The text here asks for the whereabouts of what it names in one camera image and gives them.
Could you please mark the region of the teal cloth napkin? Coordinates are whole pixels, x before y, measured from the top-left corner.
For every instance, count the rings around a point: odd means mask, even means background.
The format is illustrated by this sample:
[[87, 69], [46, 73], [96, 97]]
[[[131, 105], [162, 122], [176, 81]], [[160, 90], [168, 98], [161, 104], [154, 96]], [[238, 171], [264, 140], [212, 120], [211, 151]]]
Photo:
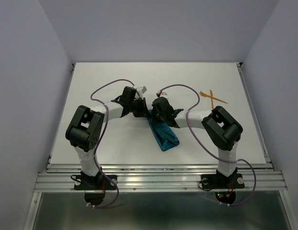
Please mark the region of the teal cloth napkin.
[[170, 150], [180, 144], [179, 139], [165, 122], [153, 122], [147, 118], [149, 127], [162, 151]]

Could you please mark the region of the orange plastic fork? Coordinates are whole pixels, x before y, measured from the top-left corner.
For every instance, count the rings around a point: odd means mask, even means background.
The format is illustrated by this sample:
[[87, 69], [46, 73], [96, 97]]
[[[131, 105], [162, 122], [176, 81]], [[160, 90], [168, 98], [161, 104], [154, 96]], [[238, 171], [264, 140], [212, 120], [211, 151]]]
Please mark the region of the orange plastic fork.
[[219, 101], [219, 102], [228, 104], [228, 102], [226, 102], [226, 101], [224, 101], [224, 100], [221, 100], [221, 99], [219, 99], [219, 98], [213, 97], [213, 96], [211, 96], [211, 95], [208, 95], [208, 94], [206, 94], [206, 93], [204, 93], [204, 92], [202, 92], [202, 91], [200, 91], [200, 95], [201, 95], [202, 97], [209, 97], [209, 98], [211, 98], [211, 99], [213, 99], [213, 100], [216, 100], [216, 101]]

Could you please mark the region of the orange plastic knife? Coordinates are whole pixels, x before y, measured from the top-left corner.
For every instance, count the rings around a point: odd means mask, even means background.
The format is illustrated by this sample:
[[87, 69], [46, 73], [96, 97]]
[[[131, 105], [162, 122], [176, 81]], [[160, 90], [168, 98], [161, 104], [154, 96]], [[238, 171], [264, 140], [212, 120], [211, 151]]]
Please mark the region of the orange plastic knife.
[[214, 109], [213, 91], [210, 89], [211, 107]]

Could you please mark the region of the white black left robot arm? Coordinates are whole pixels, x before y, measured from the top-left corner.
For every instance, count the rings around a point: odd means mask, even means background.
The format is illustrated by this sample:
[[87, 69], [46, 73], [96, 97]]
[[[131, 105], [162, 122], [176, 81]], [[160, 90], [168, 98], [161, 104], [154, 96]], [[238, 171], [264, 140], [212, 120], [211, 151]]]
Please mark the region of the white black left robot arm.
[[96, 163], [95, 149], [106, 132], [108, 122], [129, 113], [135, 117], [148, 116], [146, 99], [142, 97], [124, 99], [120, 96], [102, 106], [89, 108], [80, 105], [76, 109], [65, 138], [76, 150], [82, 167], [79, 176], [72, 176], [77, 189], [82, 186], [84, 190], [100, 190], [105, 185], [107, 179], [101, 173], [101, 166]]

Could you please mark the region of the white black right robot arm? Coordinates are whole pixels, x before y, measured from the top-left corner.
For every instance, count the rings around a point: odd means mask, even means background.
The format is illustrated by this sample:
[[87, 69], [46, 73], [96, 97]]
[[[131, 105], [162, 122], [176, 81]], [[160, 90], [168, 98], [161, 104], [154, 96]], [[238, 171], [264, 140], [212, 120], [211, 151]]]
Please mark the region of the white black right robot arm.
[[242, 126], [223, 107], [217, 106], [211, 111], [185, 111], [154, 106], [147, 114], [149, 127], [152, 130], [160, 149], [169, 150], [179, 145], [179, 139], [172, 128], [204, 129], [218, 149], [218, 155], [211, 153], [202, 143], [198, 143], [212, 157], [218, 160], [216, 181], [221, 187], [233, 182], [237, 173], [236, 151], [243, 132]]

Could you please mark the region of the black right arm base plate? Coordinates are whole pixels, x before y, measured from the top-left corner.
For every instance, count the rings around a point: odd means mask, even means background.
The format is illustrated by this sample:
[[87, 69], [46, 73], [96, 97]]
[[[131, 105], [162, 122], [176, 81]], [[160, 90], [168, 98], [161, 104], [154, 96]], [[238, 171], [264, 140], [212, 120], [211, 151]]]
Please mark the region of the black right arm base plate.
[[234, 189], [245, 188], [242, 174], [237, 173], [229, 177], [225, 177], [222, 174], [203, 174], [199, 182], [202, 189], [213, 190], [213, 189], [229, 189], [234, 186]]

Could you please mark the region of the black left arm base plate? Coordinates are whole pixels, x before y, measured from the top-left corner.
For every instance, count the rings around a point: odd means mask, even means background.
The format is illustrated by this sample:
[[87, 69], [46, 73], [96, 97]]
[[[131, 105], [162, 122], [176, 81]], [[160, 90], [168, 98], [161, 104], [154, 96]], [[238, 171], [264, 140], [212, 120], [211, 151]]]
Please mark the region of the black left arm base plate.
[[116, 190], [115, 186], [101, 174], [94, 178], [86, 175], [72, 175], [71, 179], [74, 181], [76, 191]]

